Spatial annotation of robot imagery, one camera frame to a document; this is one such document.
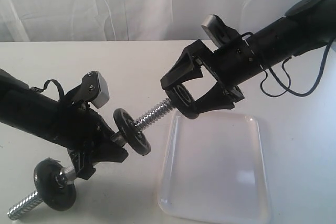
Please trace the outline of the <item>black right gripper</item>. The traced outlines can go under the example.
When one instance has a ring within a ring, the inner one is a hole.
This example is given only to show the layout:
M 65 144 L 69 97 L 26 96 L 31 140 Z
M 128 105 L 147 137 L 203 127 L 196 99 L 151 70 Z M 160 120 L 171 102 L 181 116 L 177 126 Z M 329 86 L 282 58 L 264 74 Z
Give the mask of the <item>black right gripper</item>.
M 251 43 L 241 36 L 211 51 L 201 40 L 185 47 L 174 66 L 161 78 L 163 90 L 178 84 L 202 78 L 203 66 L 216 80 L 214 86 L 196 103 L 200 114 L 215 110 L 231 110 L 234 102 L 245 97 L 239 85 L 262 72 L 261 60 L 251 48 Z

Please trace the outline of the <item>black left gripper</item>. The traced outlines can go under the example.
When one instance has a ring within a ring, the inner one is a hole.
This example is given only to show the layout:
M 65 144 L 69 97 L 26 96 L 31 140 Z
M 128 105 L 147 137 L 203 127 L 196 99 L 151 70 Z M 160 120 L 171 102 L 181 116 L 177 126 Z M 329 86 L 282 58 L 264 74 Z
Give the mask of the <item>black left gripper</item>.
M 52 125 L 52 142 L 67 148 L 75 175 L 83 180 L 93 176 L 98 162 L 122 163 L 128 157 L 123 147 L 110 141 L 115 131 L 89 102 L 79 90 L 68 91 Z

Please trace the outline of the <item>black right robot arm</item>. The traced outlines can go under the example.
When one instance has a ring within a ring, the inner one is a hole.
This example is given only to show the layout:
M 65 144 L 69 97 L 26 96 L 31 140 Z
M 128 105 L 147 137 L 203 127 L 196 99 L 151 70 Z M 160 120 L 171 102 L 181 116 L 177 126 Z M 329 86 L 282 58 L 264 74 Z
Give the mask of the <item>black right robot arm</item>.
M 240 34 L 217 15 L 209 15 L 202 28 L 217 49 L 201 40 L 185 47 L 173 67 L 161 78 L 161 87 L 185 117 L 231 110 L 244 98 L 239 85 L 292 56 L 321 47 L 335 38 L 335 0 L 301 0 L 284 16 L 256 33 Z M 206 69 L 214 86 L 194 99 L 184 82 L 202 77 Z

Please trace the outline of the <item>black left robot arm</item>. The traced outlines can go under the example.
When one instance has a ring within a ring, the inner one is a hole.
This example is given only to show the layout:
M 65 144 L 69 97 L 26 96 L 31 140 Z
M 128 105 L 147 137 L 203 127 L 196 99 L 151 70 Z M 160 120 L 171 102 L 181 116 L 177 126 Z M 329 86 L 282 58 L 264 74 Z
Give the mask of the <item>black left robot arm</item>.
M 97 109 L 109 101 L 105 79 L 98 71 L 64 92 L 55 79 L 30 87 L 1 70 L 1 122 L 68 150 L 76 176 L 89 179 L 95 163 L 122 163 L 128 152 L 112 140 L 115 132 Z

